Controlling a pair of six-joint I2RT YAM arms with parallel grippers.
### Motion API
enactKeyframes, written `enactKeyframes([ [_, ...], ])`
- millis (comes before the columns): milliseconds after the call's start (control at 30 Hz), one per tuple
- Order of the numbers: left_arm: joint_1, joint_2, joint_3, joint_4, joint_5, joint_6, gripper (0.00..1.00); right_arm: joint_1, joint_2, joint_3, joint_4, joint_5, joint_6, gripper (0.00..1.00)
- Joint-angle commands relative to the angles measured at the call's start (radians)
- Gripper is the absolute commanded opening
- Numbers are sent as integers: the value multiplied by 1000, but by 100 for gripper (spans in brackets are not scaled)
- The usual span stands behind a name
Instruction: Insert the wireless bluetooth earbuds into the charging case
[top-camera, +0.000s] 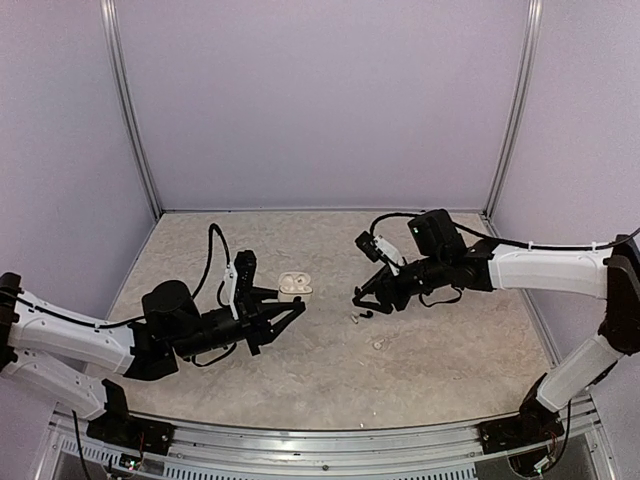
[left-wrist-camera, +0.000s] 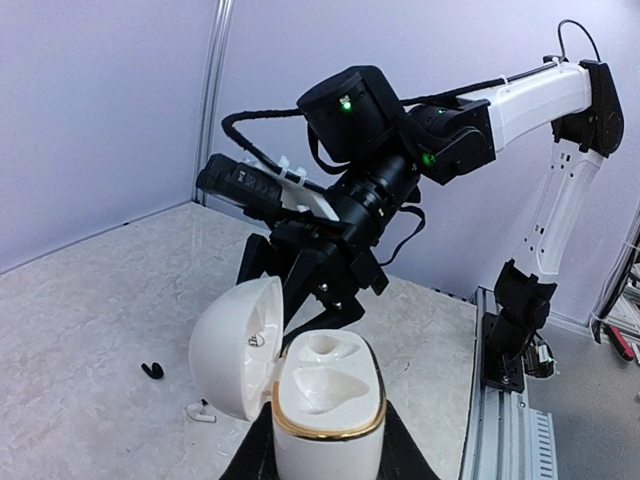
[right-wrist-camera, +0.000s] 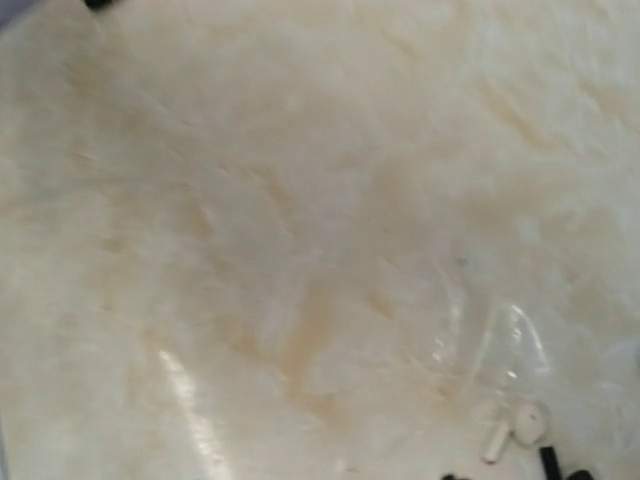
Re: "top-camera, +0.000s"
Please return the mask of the white earbud charging case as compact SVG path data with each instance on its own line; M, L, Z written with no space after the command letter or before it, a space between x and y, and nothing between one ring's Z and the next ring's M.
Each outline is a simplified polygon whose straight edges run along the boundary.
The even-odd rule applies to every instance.
M310 300L313 295L311 276L305 272L283 272L278 277L278 301Z

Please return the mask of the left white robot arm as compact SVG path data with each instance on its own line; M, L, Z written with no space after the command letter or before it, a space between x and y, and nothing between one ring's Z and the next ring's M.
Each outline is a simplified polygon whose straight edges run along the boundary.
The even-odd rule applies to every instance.
M52 306L1 276L1 374L39 388L87 420L89 437L164 455L174 425L130 413L124 389L65 364L74 359L140 381L176 373L179 360L246 341L252 354L273 342L306 305L278 302L273 290L247 287L238 302L200 313L186 284L165 281L142 298L144 318L109 323Z

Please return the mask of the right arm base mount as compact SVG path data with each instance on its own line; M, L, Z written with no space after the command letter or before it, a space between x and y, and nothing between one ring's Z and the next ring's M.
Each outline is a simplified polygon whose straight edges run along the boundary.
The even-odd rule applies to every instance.
M518 449L565 434L557 413L518 413L481 422L477 429L484 454Z

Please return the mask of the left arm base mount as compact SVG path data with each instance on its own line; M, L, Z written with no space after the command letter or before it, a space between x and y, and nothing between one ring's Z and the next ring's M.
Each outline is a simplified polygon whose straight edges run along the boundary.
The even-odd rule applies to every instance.
M166 456L175 433L175 426L168 422L105 413L88 423L88 437L104 443Z

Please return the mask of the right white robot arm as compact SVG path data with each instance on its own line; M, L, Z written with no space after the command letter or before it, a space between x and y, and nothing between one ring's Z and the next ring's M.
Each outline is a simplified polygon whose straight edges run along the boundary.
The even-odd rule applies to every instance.
M531 445L559 437L568 425L559 413L587 387L605 378L624 356L639 351L639 248L633 234L609 243L542 245L478 233L477 242L463 239L468 228L445 209L407 213L408 229L421 255L409 262L373 227L356 246L381 269L355 288L352 302L390 314L404 310L412 297L424 299L435 290L541 290L572 293L606 303L595 334L527 392L517 414L480 424L487 453Z

